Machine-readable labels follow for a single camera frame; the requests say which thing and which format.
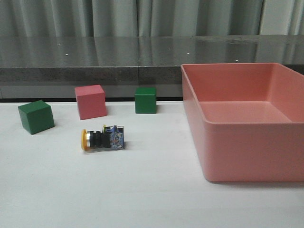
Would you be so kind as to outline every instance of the wooden block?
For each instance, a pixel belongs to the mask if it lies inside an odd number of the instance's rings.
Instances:
[[[105,92],[100,85],[75,88],[80,120],[106,115]]]
[[[54,127],[52,108],[43,101],[35,101],[18,107],[21,123],[31,134]]]
[[[153,87],[139,87],[135,92],[136,113],[156,113],[156,89]]]

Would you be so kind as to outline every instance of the pink tray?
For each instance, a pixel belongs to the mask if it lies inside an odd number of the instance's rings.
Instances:
[[[304,181],[304,76],[276,63],[182,65],[209,181]]]

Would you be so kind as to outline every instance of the gray countertop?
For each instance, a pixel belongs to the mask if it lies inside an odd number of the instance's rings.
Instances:
[[[2,37],[0,98],[73,97],[52,90],[18,94],[12,86],[70,86],[72,91],[91,84],[123,86],[120,93],[106,89],[107,97],[133,96],[134,88],[143,85],[162,86],[159,96],[180,96],[181,64],[277,62],[304,73],[303,56],[303,35]]]

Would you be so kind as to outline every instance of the curtain fold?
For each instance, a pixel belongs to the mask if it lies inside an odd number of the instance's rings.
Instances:
[[[304,0],[0,0],[0,36],[304,34]]]

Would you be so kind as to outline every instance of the white surface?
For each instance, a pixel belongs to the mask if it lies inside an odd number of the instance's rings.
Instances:
[[[207,182],[182,102],[107,103],[79,120],[76,103],[52,105],[56,126],[30,135],[18,104],[0,104],[1,228],[302,228],[303,183]],[[81,130],[124,126],[126,149],[83,153]]]

